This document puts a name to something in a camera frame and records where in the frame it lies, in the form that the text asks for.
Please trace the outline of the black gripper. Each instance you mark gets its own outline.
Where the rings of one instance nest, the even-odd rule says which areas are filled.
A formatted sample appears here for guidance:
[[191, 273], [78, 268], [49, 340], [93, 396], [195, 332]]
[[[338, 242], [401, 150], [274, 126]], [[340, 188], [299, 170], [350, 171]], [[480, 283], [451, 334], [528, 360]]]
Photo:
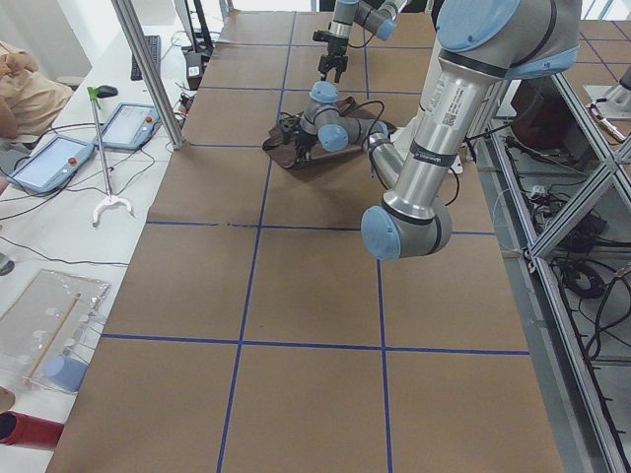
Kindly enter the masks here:
[[322, 81], [327, 80], [330, 69], [334, 69], [334, 82], [339, 83], [347, 70], [348, 57], [346, 55], [348, 38], [332, 34], [325, 35], [327, 53], [319, 59], [318, 72]]
[[297, 163], [310, 162], [312, 158], [312, 148], [316, 144], [316, 136], [299, 129], [295, 133], [295, 159]]

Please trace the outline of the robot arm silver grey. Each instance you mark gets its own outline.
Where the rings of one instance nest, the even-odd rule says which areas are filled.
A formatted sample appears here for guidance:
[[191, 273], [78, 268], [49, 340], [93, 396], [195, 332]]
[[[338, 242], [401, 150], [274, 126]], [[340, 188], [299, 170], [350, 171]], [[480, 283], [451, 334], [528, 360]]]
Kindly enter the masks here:
[[378, 8], [366, 1], [337, 0], [334, 2], [333, 17], [326, 30], [313, 34], [313, 41], [326, 44], [326, 53], [320, 57], [317, 70], [325, 81], [334, 71], [333, 82], [338, 83], [348, 64], [347, 49], [354, 25], [376, 36], [388, 40], [394, 32], [397, 17], [409, 1], [383, 1]]
[[382, 202], [364, 212], [364, 245], [379, 260], [435, 253], [449, 241], [452, 221], [437, 193], [489, 88], [569, 69], [578, 56], [578, 1], [446, 1], [439, 10], [428, 76], [401, 156], [386, 125], [345, 116], [336, 87], [314, 84], [300, 134], [328, 152], [360, 145], [387, 185]]

